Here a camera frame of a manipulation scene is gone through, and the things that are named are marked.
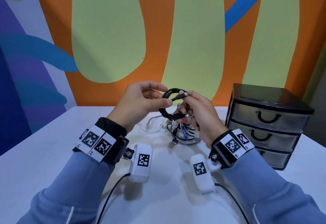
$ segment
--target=person's right hand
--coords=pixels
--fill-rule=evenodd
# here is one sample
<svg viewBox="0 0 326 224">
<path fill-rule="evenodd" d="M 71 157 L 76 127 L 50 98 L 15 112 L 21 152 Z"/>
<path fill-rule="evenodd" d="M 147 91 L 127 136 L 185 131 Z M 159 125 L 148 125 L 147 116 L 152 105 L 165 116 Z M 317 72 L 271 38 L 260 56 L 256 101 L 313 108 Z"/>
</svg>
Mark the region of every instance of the person's right hand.
<svg viewBox="0 0 326 224">
<path fill-rule="evenodd" d="M 213 104 L 208 98 L 194 91 L 187 91 L 187 93 L 188 96 L 183 98 L 184 102 L 181 104 L 179 110 L 183 114 L 187 113 L 192 115 L 192 117 L 178 119 L 178 123 L 188 123 L 193 127 L 196 127 L 198 123 L 201 139 L 210 146 L 218 136 L 222 135 L 228 129 L 218 117 Z M 188 112 L 185 109 L 186 103 L 190 105 Z"/>
</svg>

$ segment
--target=hand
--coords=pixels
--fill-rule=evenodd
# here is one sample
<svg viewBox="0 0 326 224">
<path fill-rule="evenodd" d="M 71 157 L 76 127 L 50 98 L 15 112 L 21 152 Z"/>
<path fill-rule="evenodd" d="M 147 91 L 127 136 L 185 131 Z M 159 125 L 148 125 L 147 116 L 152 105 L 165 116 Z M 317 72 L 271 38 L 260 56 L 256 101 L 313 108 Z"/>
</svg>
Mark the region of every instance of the hand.
<svg viewBox="0 0 326 224">
<path fill-rule="evenodd" d="M 187 91 L 187 93 L 188 96 L 183 98 L 184 102 L 181 104 L 179 110 L 183 114 L 187 113 L 192 115 L 192 117 L 178 119 L 178 123 L 188 123 L 193 127 L 196 127 L 198 123 L 201 139 L 210 146 L 218 136 L 222 135 L 228 129 L 218 117 L 213 104 L 208 98 L 194 91 Z M 185 109 L 186 103 L 190 105 L 188 112 Z"/>
<path fill-rule="evenodd" d="M 129 133 L 148 113 L 172 106 L 171 99 L 163 99 L 168 88 L 153 81 L 136 82 L 127 87 L 120 101 L 107 116 L 108 119 L 124 127 Z"/>
</svg>

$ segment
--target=white plastic device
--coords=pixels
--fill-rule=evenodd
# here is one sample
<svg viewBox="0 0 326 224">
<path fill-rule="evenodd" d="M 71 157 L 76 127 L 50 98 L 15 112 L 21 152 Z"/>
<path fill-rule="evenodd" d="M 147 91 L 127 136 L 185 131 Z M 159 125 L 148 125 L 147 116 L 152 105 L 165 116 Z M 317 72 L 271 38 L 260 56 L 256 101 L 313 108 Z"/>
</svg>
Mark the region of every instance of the white plastic device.
<svg viewBox="0 0 326 224">
<path fill-rule="evenodd" d="M 151 170 L 153 149 L 147 144 L 136 144 L 135 153 L 130 159 L 129 180 L 135 183 L 146 183 Z"/>
<path fill-rule="evenodd" d="M 189 161 L 199 191 L 203 195 L 214 192 L 215 185 L 211 172 L 220 169 L 221 163 L 217 162 L 214 165 L 210 159 L 205 160 L 204 155 L 200 153 L 191 156 Z"/>
</svg>

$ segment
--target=white label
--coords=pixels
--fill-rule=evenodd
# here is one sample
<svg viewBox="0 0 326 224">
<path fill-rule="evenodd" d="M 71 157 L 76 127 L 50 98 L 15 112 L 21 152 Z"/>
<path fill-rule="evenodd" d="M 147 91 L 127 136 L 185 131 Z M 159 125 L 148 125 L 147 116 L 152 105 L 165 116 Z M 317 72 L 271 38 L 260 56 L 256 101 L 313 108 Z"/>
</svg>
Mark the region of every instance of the white label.
<svg viewBox="0 0 326 224">
<path fill-rule="evenodd" d="M 112 148 L 112 145 L 116 142 L 111 135 L 105 133 L 98 143 L 88 153 L 89 156 L 101 162 L 107 152 Z"/>
<path fill-rule="evenodd" d="M 240 129 L 233 130 L 232 133 L 235 134 L 247 151 L 255 147 L 255 145 L 252 144 L 252 142 L 245 136 L 244 133 L 242 133 Z"/>
<path fill-rule="evenodd" d="M 222 138 L 221 143 L 236 157 L 242 156 L 246 150 L 230 134 Z"/>
<path fill-rule="evenodd" d="M 94 125 L 81 140 L 78 139 L 76 147 L 84 153 L 89 153 L 104 133 L 104 130 Z"/>
</svg>

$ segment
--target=fingernail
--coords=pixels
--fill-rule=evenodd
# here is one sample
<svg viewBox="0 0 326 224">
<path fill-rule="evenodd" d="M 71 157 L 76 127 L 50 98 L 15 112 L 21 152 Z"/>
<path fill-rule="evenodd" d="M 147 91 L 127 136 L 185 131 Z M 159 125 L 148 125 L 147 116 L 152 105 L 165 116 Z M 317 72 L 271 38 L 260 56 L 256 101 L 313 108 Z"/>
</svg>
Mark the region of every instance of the fingernail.
<svg viewBox="0 0 326 224">
<path fill-rule="evenodd" d="M 172 106 L 173 101 L 171 99 L 167 99 L 168 106 Z"/>
</svg>

